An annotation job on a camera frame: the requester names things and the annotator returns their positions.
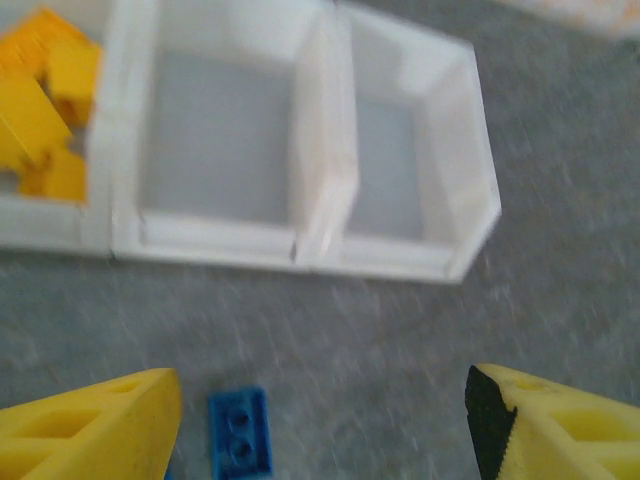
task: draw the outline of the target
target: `yellow plastic part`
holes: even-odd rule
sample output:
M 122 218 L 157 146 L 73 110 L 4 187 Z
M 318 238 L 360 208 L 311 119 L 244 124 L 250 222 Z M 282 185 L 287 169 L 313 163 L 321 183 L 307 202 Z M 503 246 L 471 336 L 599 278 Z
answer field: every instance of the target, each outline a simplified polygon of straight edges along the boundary
M 173 369 L 0 410 L 0 478 L 160 480 L 181 415 Z
M 0 76 L 22 72 L 42 80 L 49 49 L 60 40 L 88 41 L 84 33 L 47 8 L 38 8 L 0 37 Z
M 23 195 L 86 203 L 87 167 L 79 155 L 64 146 L 53 147 L 41 168 L 27 169 L 20 182 Z
M 42 166 L 47 150 L 69 138 L 71 131 L 33 77 L 0 77 L 0 170 L 22 174 L 28 166 Z
M 477 365 L 518 408 L 499 479 L 640 479 L 640 408 L 497 365 Z
M 67 125 L 89 122 L 102 48 L 83 41 L 61 41 L 51 47 L 47 62 L 49 91 Z

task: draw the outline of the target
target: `white plastic wall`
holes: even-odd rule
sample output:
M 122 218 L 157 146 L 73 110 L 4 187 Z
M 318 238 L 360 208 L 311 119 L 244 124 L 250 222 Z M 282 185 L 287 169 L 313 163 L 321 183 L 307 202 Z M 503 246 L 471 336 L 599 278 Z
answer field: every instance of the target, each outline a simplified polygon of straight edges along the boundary
M 330 0 L 114 2 L 51 2 L 107 48 L 89 207 L 2 197 L 0 243 L 462 280 L 500 214 L 470 45 Z

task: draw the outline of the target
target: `white plastic bin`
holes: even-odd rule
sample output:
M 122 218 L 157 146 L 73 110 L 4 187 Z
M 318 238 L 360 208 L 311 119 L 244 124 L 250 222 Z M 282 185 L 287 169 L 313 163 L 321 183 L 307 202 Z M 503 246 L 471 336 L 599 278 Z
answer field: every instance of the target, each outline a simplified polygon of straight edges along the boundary
M 500 214 L 470 45 L 339 7 L 355 69 L 360 191 L 318 268 L 460 281 Z
M 457 282 L 500 215 L 466 43 L 330 0 L 49 4 L 106 49 L 89 204 L 0 195 L 0 244 Z
M 357 185 L 351 62 L 332 6 L 136 4 L 140 91 L 114 177 L 115 253 L 312 263 Z
M 108 0 L 0 0 L 0 31 L 10 28 L 38 5 L 46 5 L 101 43 L 103 70 L 112 76 L 101 82 L 93 118 L 82 135 L 88 162 L 87 205 L 47 201 L 16 193 L 17 181 L 6 173 L 0 180 L 0 246 L 107 254 L 110 250 L 109 188 L 111 154 L 109 108 L 120 89 L 122 49 L 112 44 L 125 32 L 114 30 L 114 17 L 126 17 L 122 5 Z

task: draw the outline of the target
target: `gray carpet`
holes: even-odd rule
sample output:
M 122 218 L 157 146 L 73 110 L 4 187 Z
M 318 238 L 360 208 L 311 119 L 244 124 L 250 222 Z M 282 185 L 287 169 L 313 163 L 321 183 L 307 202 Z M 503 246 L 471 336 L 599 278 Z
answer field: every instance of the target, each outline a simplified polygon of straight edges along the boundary
M 269 395 L 278 479 L 479 478 L 494 362 L 640 404 L 640 60 L 478 0 L 370 0 L 476 45 L 503 217 L 460 287 L 0 254 L 0 407 L 173 366 L 177 479 L 205 395 Z

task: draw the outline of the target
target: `blue lego brick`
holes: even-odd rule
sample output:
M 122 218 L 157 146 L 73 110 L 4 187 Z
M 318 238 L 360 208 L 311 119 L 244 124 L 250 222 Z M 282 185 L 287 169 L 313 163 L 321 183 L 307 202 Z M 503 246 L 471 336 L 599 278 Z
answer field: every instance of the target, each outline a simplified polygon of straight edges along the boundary
M 215 480 L 272 477 L 264 390 L 249 387 L 209 396 L 209 425 Z

